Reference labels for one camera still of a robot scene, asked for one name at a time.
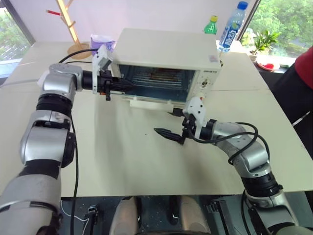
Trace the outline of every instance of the green bottle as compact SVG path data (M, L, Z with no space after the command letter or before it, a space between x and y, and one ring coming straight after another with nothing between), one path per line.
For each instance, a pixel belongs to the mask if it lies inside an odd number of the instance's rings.
M210 20L210 23L204 27L204 33L207 33L207 34L216 34L217 32L217 28L216 28L216 21L217 21L217 16L212 16L211 17L211 20Z

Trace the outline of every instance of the white wall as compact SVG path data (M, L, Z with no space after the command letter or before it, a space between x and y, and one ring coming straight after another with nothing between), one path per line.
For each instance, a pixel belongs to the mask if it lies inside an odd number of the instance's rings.
M247 0L249 14L255 0ZM11 0L36 41L70 41L70 34L58 16L54 0ZM75 0L69 8L80 41L90 34L110 35L117 40L125 27L201 32L211 15L217 15L218 33L239 0Z

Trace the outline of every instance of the blue bottle label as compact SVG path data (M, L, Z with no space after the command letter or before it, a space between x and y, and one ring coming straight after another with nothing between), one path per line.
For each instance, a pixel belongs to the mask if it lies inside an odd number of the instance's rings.
M231 26L227 26L223 32L222 38L224 38L222 46L224 48L229 48L231 43L233 42L238 30L240 28L240 24L233 22Z

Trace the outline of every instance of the bottle cap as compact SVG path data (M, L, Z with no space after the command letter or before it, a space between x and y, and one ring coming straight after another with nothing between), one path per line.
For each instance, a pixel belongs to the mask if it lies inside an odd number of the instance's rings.
M212 21L212 22L216 22L216 21L217 21L217 19L218 19L218 17L217 17L217 16L211 16L211 21Z
M247 7L248 3L246 1L240 1L237 6L237 8L241 10L246 10Z

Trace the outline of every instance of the oven window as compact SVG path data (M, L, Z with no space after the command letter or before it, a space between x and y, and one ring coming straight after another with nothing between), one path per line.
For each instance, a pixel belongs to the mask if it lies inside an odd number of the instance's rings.
M122 78L136 87L127 95L137 95L185 102L195 74L193 70L163 69L120 65Z

